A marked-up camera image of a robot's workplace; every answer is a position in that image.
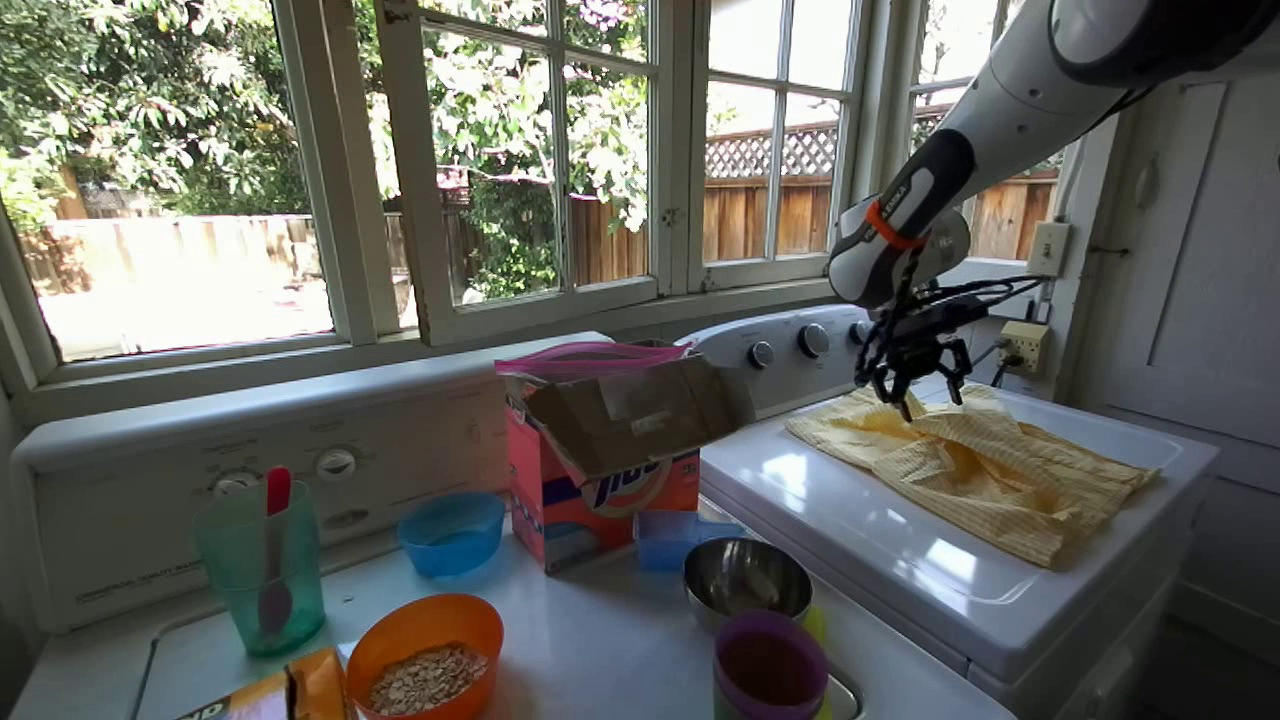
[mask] spoon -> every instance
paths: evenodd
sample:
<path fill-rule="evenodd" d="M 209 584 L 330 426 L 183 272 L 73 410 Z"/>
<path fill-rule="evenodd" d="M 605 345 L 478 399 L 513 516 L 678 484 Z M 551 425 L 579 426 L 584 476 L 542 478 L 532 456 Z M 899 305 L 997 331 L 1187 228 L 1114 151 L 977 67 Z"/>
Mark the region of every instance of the spoon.
<path fill-rule="evenodd" d="M 268 577 L 256 586 L 256 619 L 265 640 L 270 643 L 292 611 L 292 590 L 283 579 L 283 511 L 289 511 L 289 466 L 268 466 L 268 519 L 265 519 L 265 537 L 268 537 Z"/>

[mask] metal bowl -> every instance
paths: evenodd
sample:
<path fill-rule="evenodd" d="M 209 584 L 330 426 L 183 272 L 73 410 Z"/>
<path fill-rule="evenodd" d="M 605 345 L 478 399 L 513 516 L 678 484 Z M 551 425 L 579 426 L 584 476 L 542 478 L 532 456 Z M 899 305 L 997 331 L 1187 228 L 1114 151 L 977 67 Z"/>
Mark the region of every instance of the metal bowl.
<path fill-rule="evenodd" d="M 746 537 L 696 544 L 685 555 L 685 586 L 711 624 L 759 607 L 799 615 L 812 599 L 809 572 L 789 553 Z"/>

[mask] orange bowl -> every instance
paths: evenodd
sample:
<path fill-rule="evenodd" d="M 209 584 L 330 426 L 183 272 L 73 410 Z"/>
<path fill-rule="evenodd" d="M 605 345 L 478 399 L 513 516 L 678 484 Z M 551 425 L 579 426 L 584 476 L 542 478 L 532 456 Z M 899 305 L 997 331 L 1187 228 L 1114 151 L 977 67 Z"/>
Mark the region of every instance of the orange bowl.
<path fill-rule="evenodd" d="M 484 660 L 465 693 L 420 710 L 378 710 L 375 687 L 388 671 L 404 674 L 423 653 L 455 643 Z M 489 599 L 465 590 L 411 599 L 361 634 L 346 660 L 346 693 L 367 720 L 470 720 L 490 695 L 498 648 L 502 619 Z"/>

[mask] window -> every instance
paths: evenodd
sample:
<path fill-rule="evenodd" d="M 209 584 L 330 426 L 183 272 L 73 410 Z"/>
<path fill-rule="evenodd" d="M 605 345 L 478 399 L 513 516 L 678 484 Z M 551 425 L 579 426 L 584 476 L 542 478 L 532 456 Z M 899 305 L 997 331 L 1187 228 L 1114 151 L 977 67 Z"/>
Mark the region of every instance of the window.
<path fill-rule="evenodd" d="M 1021 9 L 1023 0 L 929 0 L 913 86 L 913 143 L 958 99 Z M 1054 159 L 1045 159 L 973 196 L 964 205 L 973 256 L 1023 258 L 1040 218 L 1049 218 L 1054 174 Z"/>
<path fill-rule="evenodd" d="M 0 14 L 17 67 L 0 86 L 4 384 L 55 416 L 157 396 L 134 392 L 157 373 L 237 387 L 825 299 L 831 218 L 855 174 L 877 181 L 861 155 L 877 125 L 855 121 L 909 93 L 885 73 L 909 53 L 885 27 L 909 14 L 865 0 L 17 0 Z"/>

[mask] purple cup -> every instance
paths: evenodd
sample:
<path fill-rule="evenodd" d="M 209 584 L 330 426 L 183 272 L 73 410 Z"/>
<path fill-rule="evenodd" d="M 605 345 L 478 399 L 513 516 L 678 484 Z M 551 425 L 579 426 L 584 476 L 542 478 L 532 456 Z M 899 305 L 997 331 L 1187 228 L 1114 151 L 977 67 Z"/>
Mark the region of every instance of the purple cup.
<path fill-rule="evenodd" d="M 717 715 L 812 720 L 825 707 L 827 655 L 781 611 L 739 611 L 717 630 Z"/>

